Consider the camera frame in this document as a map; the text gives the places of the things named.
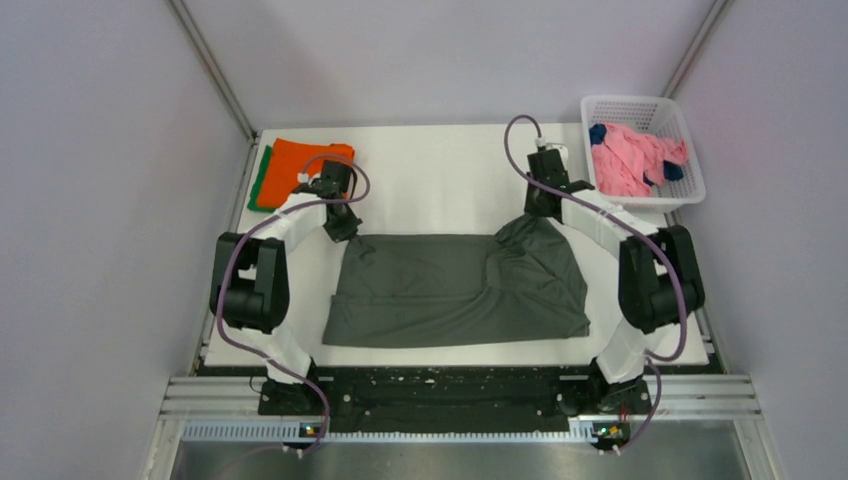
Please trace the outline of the grey t-shirt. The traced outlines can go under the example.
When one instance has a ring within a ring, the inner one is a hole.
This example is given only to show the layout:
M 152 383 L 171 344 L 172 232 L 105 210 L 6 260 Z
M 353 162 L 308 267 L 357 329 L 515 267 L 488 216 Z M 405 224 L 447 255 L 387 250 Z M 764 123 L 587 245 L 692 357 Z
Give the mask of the grey t-shirt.
M 346 246 L 326 345 L 436 348 L 588 335 L 588 286 L 547 219 L 490 235 L 362 235 Z

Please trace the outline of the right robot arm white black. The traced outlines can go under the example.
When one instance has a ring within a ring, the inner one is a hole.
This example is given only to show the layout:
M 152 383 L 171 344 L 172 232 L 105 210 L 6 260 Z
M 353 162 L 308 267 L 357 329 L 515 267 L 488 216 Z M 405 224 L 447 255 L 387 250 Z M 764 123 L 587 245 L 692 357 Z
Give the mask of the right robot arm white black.
M 626 411 L 647 399 L 640 382 L 649 360 L 670 362 L 685 349 L 687 319 L 705 300 L 691 234 L 657 227 L 610 203 L 586 181 L 571 181 L 559 150 L 528 156 L 525 210 L 587 236 L 618 262 L 622 318 L 592 360 L 587 403 L 599 412 Z

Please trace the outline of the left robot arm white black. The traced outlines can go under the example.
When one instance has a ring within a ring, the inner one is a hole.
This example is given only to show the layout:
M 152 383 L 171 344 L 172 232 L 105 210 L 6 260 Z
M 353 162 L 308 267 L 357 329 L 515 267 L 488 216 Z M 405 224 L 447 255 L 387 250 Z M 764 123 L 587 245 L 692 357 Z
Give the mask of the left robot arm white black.
M 282 206 L 244 233 L 216 242 L 209 308 L 227 344 L 259 358 L 269 386 L 262 391 L 284 413 L 329 414 L 329 400 L 313 375 L 314 361 L 285 325 L 290 303 L 288 258 L 313 232 L 349 241 L 362 221 L 352 210 L 370 193 L 367 173 L 335 154 L 317 156 L 320 171 L 301 170 Z

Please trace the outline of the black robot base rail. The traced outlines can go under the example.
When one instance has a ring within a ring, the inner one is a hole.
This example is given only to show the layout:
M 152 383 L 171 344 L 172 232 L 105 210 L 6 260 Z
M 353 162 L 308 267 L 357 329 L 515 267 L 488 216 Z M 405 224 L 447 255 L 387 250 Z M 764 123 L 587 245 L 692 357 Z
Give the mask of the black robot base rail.
M 564 433 L 583 415 L 633 420 L 650 410 L 646 370 L 615 386 L 590 367 L 318 367 L 316 388 L 284 385 L 255 368 L 213 368 L 261 416 L 329 415 L 332 434 Z

